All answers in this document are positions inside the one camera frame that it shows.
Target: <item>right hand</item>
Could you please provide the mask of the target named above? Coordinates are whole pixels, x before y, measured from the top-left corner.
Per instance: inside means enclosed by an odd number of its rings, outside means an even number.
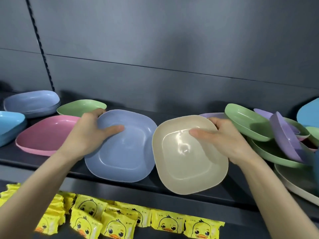
[[[216,117],[208,119],[216,125],[217,132],[212,133],[193,128],[189,134],[197,139],[212,143],[221,154],[227,156],[234,164],[249,162],[252,157],[256,157],[257,154],[230,120]]]

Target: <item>purple plate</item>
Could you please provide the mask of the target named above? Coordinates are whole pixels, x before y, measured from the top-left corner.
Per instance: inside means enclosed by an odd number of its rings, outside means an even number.
[[[205,118],[217,117],[221,119],[227,119],[224,112],[204,113],[204,114],[200,114],[200,116]]]
[[[275,140],[287,157],[294,161],[307,163],[305,151],[301,148],[299,140],[281,114],[279,112],[274,113],[269,121]]]
[[[270,117],[273,115],[271,112],[266,112],[264,110],[260,110],[255,108],[254,112],[258,113],[259,115],[263,116],[264,118],[267,118],[268,120],[270,119]],[[294,134],[299,134],[300,131],[293,125],[288,123],[288,126],[292,129]]]

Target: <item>pink plate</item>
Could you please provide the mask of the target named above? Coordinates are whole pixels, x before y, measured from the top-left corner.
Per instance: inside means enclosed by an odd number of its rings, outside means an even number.
[[[80,117],[60,115],[48,117],[21,132],[16,145],[31,154],[51,156],[64,143]]]

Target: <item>gray wall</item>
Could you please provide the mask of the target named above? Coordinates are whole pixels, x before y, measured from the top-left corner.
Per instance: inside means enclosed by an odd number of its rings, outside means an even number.
[[[0,0],[0,89],[51,90],[26,0]]]
[[[30,4],[63,98],[181,115],[238,103],[294,117],[319,95],[319,0]],[[30,51],[31,40],[9,48]]]

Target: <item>left hand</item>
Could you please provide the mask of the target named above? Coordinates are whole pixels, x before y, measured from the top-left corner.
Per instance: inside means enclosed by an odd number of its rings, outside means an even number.
[[[97,149],[106,138],[122,132],[124,130],[123,125],[98,129],[97,119],[104,112],[104,109],[98,108],[92,112],[84,113],[58,152],[67,158],[80,160]]]

